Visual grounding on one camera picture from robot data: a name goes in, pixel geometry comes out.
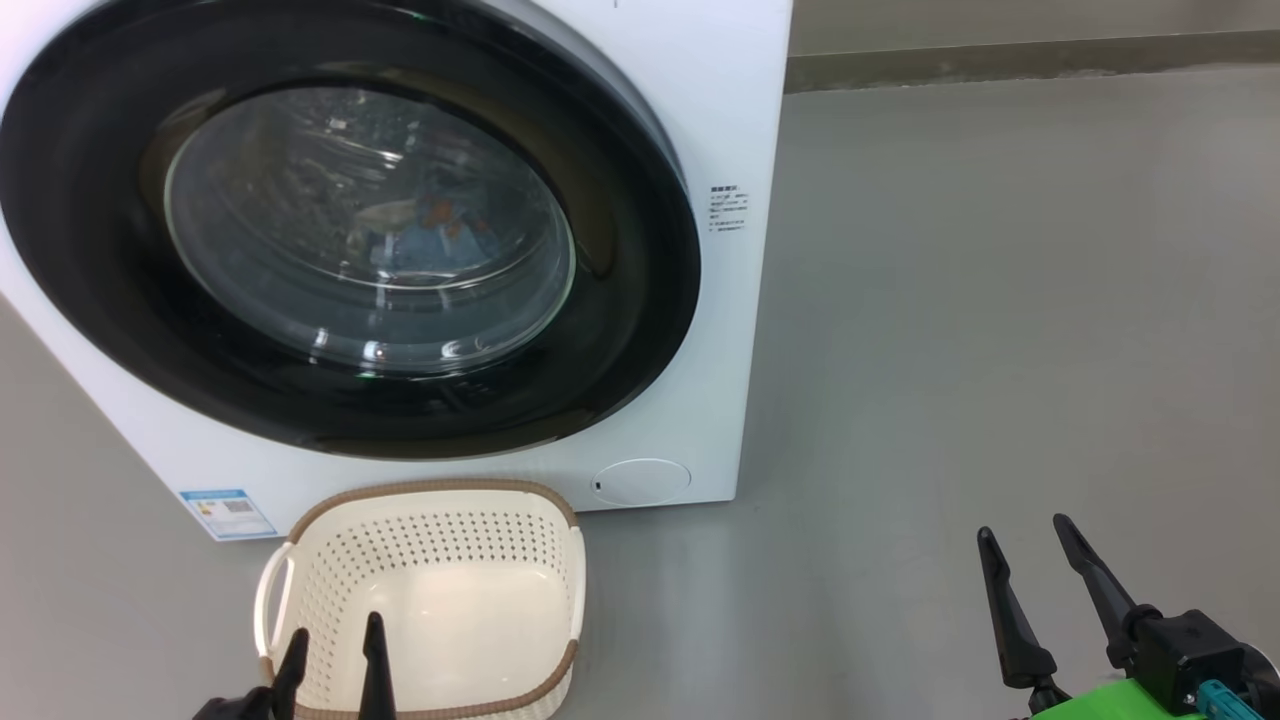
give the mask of white washing machine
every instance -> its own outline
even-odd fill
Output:
[[[732,500],[790,10],[8,3],[0,291],[218,539]]]

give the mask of wall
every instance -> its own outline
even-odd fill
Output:
[[[1275,0],[795,0],[791,55],[1270,28]]]

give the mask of washing machine door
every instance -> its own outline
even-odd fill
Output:
[[[580,58],[454,0],[120,0],[32,64],[0,209],[100,350],[302,447],[564,437],[675,355],[698,233]]]

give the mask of basket bottom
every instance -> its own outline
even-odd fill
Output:
[[[564,655],[572,605],[556,570],[522,562],[379,574],[347,596],[333,673],[308,675],[300,703],[358,710],[361,650],[372,611],[387,628],[397,710],[408,712],[493,702],[536,688]],[[317,652],[315,643],[311,652]]]

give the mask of laundry basket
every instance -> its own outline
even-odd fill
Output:
[[[541,720],[568,692],[585,596],[577,518],[550,489],[407,483],[343,493],[307,512],[262,571],[253,632],[269,682],[293,632],[310,632],[302,719],[357,719],[361,646],[376,611],[398,720]]]

